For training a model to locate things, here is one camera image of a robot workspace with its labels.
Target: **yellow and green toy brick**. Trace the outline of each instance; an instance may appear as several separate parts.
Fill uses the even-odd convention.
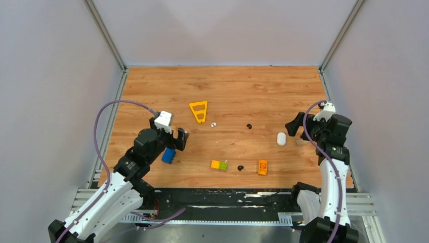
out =
[[[211,167],[213,169],[218,169],[218,170],[226,171],[227,170],[227,163],[226,162],[217,161],[217,160],[212,160],[211,161]]]

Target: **cable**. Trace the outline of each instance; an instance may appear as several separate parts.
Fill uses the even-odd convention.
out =
[[[120,232],[119,234],[117,234],[117,235],[115,235],[115,236],[113,236],[113,237],[111,237],[111,238],[109,238],[109,239],[107,239],[107,240],[105,240],[105,241],[101,241],[100,243],[107,243],[107,242],[109,242],[109,241],[111,241],[111,240],[113,240],[113,239],[115,239],[115,238],[118,238],[120,235],[123,235],[123,234],[125,234],[125,233],[130,232],[130,231],[134,231],[134,230],[142,230],[142,229],[143,229],[143,230],[147,230],[147,229],[156,229],[156,228],[161,227],[162,225],[166,224],[168,221],[170,221],[170,220],[172,220],[172,219],[176,218],[177,216],[179,216],[180,214],[182,214],[185,210],[186,210],[186,208],[182,208],[182,209],[180,209],[179,211],[177,211],[175,214],[171,215],[170,217],[168,217],[168,218],[166,218],[166,219],[151,219],[151,218],[145,217],[145,216],[143,216],[143,215],[141,215],[141,214],[139,214],[139,213],[131,212],[131,214],[137,215],[137,216],[139,216],[139,217],[141,217],[141,218],[143,218],[143,219],[145,219],[145,220],[147,220],[147,221],[152,221],[152,222],[161,222],[161,223],[159,223],[159,224],[157,224],[157,225],[154,225],[154,226],[149,226],[149,227],[137,227],[137,228],[126,229],[126,230],[124,230],[124,231]]]
[[[326,159],[328,159],[329,163],[331,164],[332,168],[334,169],[335,172],[335,176],[338,182],[338,190],[339,190],[339,198],[338,198],[338,212],[336,215],[336,221],[335,221],[335,225],[334,225],[334,229],[332,230],[331,236],[328,239],[327,243],[332,243],[332,241],[334,240],[334,237],[336,235],[336,232],[338,231],[338,227],[339,227],[339,221],[341,218],[341,209],[342,209],[342,185],[341,185],[341,177],[339,176],[339,171],[337,170],[334,162],[332,161],[332,159],[325,153],[325,151],[323,151],[323,149],[321,149],[319,146],[317,146],[317,144],[313,141],[313,139],[311,139],[308,131],[307,131],[307,116],[310,113],[311,109],[313,109],[313,107],[315,107],[316,105],[319,105],[321,103],[326,103],[326,100],[321,100],[318,101],[316,103],[314,103],[313,105],[311,105],[308,110],[306,111],[306,114],[304,115],[304,122],[303,122],[303,127],[304,127],[304,133],[306,134],[308,140],[310,141],[310,143],[316,147],[316,149],[322,153],[323,156],[325,156]]]
[[[106,186],[104,187],[103,191],[100,193],[100,195],[98,195],[98,197],[85,209],[82,211],[81,214],[79,214],[74,220],[73,222],[60,234],[60,237],[58,237],[58,239],[55,241],[55,243],[60,243],[61,239],[64,237],[64,235],[75,225],[74,222],[79,222],[79,220],[101,199],[101,197],[107,192],[107,189],[109,189],[110,186],[110,170],[109,167],[107,166],[106,162],[104,161],[103,157],[101,156],[101,152],[100,149],[98,147],[98,143],[97,143],[97,126],[98,126],[98,121],[100,120],[100,116],[101,113],[103,112],[104,109],[106,109],[107,106],[111,105],[111,104],[115,104],[115,103],[129,103],[129,104],[134,104],[134,105],[138,105],[140,107],[143,107],[145,109],[147,109],[150,113],[152,113],[154,116],[157,115],[157,113],[152,110],[151,108],[147,107],[144,104],[141,104],[139,102],[136,101],[132,101],[132,100],[114,100],[111,101],[107,104],[105,104],[103,107],[101,107],[100,111],[97,114],[97,117],[95,119],[95,123],[94,123],[94,131],[93,131],[93,139],[94,139],[94,145],[95,145],[95,151],[97,152],[97,156],[100,159],[101,163],[103,164],[104,169],[106,170],[107,173],[107,180],[106,180]]]

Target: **gray floor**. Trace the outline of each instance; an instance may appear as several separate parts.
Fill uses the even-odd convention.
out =
[[[359,242],[369,242],[360,217],[351,217],[352,228],[360,232]],[[132,224],[117,224],[103,240],[120,232],[135,228]],[[299,242],[300,233],[289,227],[274,226],[224,226],[224,225],[164,225],[147,231],[131,231],[109,243],[215,243],[215,242]]]

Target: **wooden table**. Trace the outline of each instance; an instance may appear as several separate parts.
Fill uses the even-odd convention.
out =
[[[173,164],[160,156],[151,165],[144,179],[154,187],[285,188],[298,181],[321,186],[314,147],[295,143],[302,128],[296,137],[287,137],[285,146],[276,142],[279,132],[287,133],[285,123],[325,99],[316,67],[133,67],[122,99],[171,112],[176,135],[178,127],[190,133]],[[204,100],[207,118],[198,124],[189,103]],[[137,133],[149,127],[150,117],[141,107],[119,106],[106,155],[110,169]],[[268,161],[267,175],[258,175],[259,159]],[[228,160],[227,171],[211,169],[212,160]],[[105,179],[103,172],[100,182]],[[350,176],[347,185],[353,186]]]

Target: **green block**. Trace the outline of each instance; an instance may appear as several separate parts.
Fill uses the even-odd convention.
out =
[[[218,168],[219,170],[223,170],[223,171],[226,171],[227,170],[227,163],[225,163],[225,162],[220,162],[219,163],[219,168]]]

